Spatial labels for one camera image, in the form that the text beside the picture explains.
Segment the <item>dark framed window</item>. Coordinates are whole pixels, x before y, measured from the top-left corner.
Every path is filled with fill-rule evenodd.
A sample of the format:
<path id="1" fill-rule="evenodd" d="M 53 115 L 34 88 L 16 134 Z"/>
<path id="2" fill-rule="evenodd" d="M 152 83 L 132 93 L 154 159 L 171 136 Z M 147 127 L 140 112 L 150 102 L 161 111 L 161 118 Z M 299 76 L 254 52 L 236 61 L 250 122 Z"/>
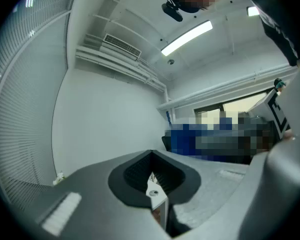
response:
<path id="1" fill-rule="evenodd" d="M 268 88 L 242 97 L 222 101 L 205 107 L 195 108 L 194 114 L 199 115 L 210 111 L 246 112 L 271 91 L 272 88 Z"/>

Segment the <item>person's right hand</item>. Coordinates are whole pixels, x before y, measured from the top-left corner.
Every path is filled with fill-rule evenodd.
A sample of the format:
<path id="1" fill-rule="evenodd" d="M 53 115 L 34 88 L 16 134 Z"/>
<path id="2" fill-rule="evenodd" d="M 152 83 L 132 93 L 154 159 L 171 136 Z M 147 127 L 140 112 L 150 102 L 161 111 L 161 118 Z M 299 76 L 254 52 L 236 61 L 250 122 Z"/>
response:
<path id="1" fill-rule="evenodd" d="M 283 134 L 283 138 L 284 141 L 290 141 L 290 140 L 295 140 L 296 137 L 294 135 L 294 133 L 292 132 L 291 129 L 285 131 L 285 133 Z"/>

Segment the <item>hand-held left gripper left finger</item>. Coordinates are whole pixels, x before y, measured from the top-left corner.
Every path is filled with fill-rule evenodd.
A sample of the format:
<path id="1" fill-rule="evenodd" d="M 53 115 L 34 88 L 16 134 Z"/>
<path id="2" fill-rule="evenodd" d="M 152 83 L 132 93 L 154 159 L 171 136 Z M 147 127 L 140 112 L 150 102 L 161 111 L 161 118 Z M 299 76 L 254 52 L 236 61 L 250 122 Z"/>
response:
<path id="1" fill-rule="evenodd" d="M 24 227 L 35 240 L 170 240 L 146 195 L 153 152 L 81 168 L 39 196 Z"/>

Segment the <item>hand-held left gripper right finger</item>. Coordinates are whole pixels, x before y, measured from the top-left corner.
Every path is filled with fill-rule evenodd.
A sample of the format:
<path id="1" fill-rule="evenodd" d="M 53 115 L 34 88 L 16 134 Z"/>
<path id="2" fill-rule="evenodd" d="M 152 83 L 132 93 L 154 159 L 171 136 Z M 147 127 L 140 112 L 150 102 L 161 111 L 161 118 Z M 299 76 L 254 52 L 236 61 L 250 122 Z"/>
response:
<path id="1" fill-rule="evenodd" d="M 190 198 L 170 206 L 173 235 L 239 235 L 251 201 L 251 196 L 243 191 L 249 178 L 248 165 L 200 160 L 167 151 L 153 153 L 179 167 L 186 166 L 184 181 L 174 194 Z"/>

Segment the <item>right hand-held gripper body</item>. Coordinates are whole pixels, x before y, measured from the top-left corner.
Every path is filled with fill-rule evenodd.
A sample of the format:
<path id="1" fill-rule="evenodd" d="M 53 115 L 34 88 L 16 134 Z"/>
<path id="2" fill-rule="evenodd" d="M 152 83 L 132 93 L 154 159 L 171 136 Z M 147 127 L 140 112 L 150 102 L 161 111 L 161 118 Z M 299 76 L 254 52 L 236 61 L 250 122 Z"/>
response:
<path id="1" fill-rule="evenodd" d="M 267 120 L 273 121 L 275 135 L 278 140 L 282 140 L 287 130 L 290 129 L 288 120 L 283 112 L 283 109 L 277 102 L 277 94 L 275 89 L 272 89 L 264 99 L 264 105 L 268 110 Z"/>

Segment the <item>small square ceiling light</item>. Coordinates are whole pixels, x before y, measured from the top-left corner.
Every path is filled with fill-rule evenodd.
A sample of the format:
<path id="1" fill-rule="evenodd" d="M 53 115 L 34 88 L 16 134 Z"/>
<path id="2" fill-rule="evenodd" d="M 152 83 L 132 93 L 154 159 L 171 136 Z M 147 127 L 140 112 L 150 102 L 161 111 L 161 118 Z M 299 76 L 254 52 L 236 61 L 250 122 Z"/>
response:
<path id="1" fill-rule="evenodd" d="M 256 6 L 248 6 L 246 11 L 249 17 L 258 16 L 260 14 Z"/>

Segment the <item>long ceiling light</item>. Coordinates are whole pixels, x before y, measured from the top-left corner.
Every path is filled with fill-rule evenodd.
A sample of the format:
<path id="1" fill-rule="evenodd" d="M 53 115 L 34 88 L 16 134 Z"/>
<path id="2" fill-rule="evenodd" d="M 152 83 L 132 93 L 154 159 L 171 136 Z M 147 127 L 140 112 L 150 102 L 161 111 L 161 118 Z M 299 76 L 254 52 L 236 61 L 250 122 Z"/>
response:
<path id="1" fill-rule="evenodd" d="M 210 20 L 205 21 L 205 22 L 197 25 L 196 27 L 190 29 L 189 31 L 185 32 L 184 34 L 182 34 L 181 36 L 176 38 L 174 41 L 169 43 L 166 47 L 164 47 L 161 50 L 161 53 L 167 57 L 168 55 L 170 55 L 171 53 L 173 53 L 175 50 L 179 49 L 186 43 L 190 42 L 191 40 L 195 39 L 196 37 L 208 32 L 212 29 L 213 29 L 213 25 L 212 25 L 211 21 Z"/>

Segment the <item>person's black sweater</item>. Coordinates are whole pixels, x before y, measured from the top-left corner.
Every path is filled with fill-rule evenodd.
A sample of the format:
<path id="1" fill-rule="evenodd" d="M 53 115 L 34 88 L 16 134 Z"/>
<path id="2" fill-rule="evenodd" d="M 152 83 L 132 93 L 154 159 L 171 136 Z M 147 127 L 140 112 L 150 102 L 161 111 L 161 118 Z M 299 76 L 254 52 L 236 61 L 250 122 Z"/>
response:
<path id="1" fill-rule="evenodd" d="M 262 26 L 290 66 L 300 66 L 300 0 L 251 0 Z"/>

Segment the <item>ribbed glass partition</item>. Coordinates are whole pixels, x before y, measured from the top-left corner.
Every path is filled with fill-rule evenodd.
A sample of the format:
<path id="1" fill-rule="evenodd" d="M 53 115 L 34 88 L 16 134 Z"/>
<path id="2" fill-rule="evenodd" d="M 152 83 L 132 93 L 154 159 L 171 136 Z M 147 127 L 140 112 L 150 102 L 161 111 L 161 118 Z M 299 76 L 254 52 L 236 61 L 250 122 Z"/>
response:
<path id="1" fill-rule="evenodd" d="M 73 0 L 21 0 L 0 28 L 0 195 L 23 211 L 57 173 L 52 123 Z"/>

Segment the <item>white horizontal pipe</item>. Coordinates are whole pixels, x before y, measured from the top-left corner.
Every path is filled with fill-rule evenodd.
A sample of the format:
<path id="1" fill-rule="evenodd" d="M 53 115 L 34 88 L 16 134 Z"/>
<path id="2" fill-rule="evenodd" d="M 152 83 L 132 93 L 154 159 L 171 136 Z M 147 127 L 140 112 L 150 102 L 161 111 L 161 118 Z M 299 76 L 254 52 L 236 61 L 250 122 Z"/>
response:
<path id="1" fill-rule="evenodd" d="M 184 95 L 182 97 L 173 99 L 171 101 L 165 102 L 163 104 L 160 104 L 157 109 L 161 110 L 161 111 L 166 111 L 168 109 L 172 109 L 178 106 L 182 106 L 183 103 L 187 103 L 190 102 L 191 100 L 194 100 L 196 98 L 200 98 L 200 97 L 206 97 L 210 94 L 214 94 L 214 93 L 220 93 L 223 90 L 228 90 L 231 89 L 233 87 L 239 87 L 242 86 L 244 84 L 249 84 L 251 82 L 256 82 L 257 80 L 261 80 L 264 79 L 266 77 L 270 77 L 273 76 L 275 74 L 281 74 L 283 72 L 286 71 L 290 71 L 290 70 L 294 70 L 296 69 L 297 66 L 290 66 L 288 64 L 283 64 L 277 67 L 272 67 L 269 69 L 264 69 L 264 70 L 260 70 L 260 71 L 256 71 L 253 72 L 251 74 L 248 75 L 244 75 L 242 77 L 239 78 L 235 78 L 226 82 L 222 82 L 216 85 L 213 85 L 211 87 L 196 91 L 196 92 L 192 92 L 190 94 Z"/>

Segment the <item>white ceiling pipes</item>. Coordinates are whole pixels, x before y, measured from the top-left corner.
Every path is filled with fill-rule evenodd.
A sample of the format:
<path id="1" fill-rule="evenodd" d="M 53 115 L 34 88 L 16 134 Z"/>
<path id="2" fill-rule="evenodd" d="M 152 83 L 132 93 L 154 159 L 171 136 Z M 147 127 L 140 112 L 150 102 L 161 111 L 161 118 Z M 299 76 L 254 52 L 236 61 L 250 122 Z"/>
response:
<path id="1" fill-rule="evenodd" d="M 76 47 L 75 57 L 138 80 L 160 92 L 167 91 L 167 86 L 158 77 L 157 69 L 141 58 L 142 52 L 140 58 L 136 58 L 115 46 L 105 43 L 103 39 L 106 34 L 117 37 L 108 32 L 105 32 L 102 37 L 86 33 L 83 43 Z"/>

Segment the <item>white air conditioner vent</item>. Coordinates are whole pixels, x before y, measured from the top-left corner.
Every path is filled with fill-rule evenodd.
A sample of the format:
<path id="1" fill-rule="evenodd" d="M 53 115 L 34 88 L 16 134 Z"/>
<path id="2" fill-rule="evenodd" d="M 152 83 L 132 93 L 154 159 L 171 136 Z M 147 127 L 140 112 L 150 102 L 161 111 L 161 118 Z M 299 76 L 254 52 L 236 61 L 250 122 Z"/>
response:
<path id="1" fill-rule="evenodd" d="M 103 38 L 103 42 L 129 53 L 130 55 L 136 57 L 137 59 L 140 58 L 140 55 L 142 53 L 139 49 L 135 48 L 134 46 L 130 45 L 129 43 L 127 43 L 113 35 L 110 35 L 108 33 Z"/>

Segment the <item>white artificial flowers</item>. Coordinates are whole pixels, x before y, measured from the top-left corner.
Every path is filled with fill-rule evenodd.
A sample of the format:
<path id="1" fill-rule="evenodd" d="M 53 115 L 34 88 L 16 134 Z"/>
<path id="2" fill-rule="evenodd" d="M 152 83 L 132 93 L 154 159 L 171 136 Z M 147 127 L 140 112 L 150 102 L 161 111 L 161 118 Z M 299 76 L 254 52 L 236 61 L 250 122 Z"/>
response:
<path id="1" fill-rule="evenodd" d="M 64 173 L 61 171 L 56 175 L 56 179 L 52 182 L 54 186 L 59 184 L 61 181 L 65 179 Z"/>

